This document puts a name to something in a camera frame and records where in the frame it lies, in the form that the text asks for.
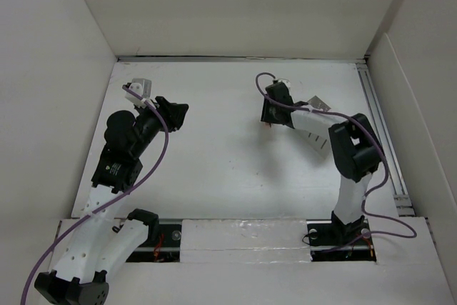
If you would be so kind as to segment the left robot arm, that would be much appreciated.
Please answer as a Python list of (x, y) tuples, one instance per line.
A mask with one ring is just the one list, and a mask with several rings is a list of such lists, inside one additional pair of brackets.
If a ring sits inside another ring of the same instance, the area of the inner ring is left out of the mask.
[(139, 176), (141, 155), (158, 133), (182, 127), (189, 106), (162, 96), (133, 102), (137, 114), (121, 110), (108, 117), (84, 215), (66, 231), (70, 241), (60, 260), (34, 282), (50, 304), (104, 304), (110, 280), (134, 250), (160, 239), (159, 217), (147, 210), (134, 209), (116, 233), (112, 228), (126, 197), (151, 176)]

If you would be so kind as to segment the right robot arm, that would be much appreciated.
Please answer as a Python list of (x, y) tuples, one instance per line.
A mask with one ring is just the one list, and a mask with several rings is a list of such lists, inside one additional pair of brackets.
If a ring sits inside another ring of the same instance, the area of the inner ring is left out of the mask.
[(331, 220), (322, 226), (308, 225), (311, 246), (342, 246), (363, 230), (365, 193), (382, 162), (383, 150), (364, 114), (348, 116), (323, 111), (307, 102), (295, 103), (287, 84), (274, 80), (264, 93), (261, 120), (315, 134), (329, 144), (340, 174), (338, 200)]

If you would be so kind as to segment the white slotted desk organizer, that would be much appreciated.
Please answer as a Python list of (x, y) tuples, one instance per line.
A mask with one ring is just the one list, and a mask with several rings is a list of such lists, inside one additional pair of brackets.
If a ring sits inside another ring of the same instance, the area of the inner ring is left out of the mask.
[(325, 159), (331, 151), (326, 116), (310, 114), (307, 111), (294, 111), (291, 114), (293, 128), (299, 130), (301, 137), (320, 157)]

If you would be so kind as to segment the aluminium rail at back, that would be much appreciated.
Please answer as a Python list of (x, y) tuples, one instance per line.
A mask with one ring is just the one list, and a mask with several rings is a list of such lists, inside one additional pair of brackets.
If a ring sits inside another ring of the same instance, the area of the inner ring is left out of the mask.
[(260, 56), (118, 56), (118, 62), (254, 62), (254, 61), (322, 61), (365, 64), (365, 59), (307, 59)]

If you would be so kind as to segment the aluminium rail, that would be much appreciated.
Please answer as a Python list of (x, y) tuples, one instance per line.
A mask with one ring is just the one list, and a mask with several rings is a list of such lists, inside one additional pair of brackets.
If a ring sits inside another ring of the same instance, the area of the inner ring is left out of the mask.
[(369, 111), (373, 119), (373, 129), (382, 144), (386, 161), (389, 169), (388, 185), (392, 188), (393, 200), (400, 217), (414, 217), (416, 215), (411, 199), (408, 195), (406, 185), (403, 180), (398, 159), (394, 151), (388, 128), (383, 117), (381, 105), (378, 101), (368, 67), (365, 63), (356, 63), (356, 69), (366, 97)]
[(307, 59), (260, 56), (118, 56), (118, 62), (254, 62), (254, 61), (322, 61), (365, 64), (365, 59)]

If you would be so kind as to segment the aluminium rail at right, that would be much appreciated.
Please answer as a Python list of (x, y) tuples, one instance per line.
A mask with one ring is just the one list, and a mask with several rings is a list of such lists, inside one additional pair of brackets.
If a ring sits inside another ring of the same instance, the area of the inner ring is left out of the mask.
[(406, 185), (403, 180), (398, 159), (394, 151), (388, 128), (383, 117), (381, 105), (378, 101), (368, 67), (365, 63), (356, 63), (356, 69), (366, 97), (369, 111), (373, 119), (373, 129), (382, 144), (386, 161), (389, 169), (388, 185), (392, 188), (393, 200), (400, 217), (414, 217), (416, 215), (411, 199), (408, 195)]

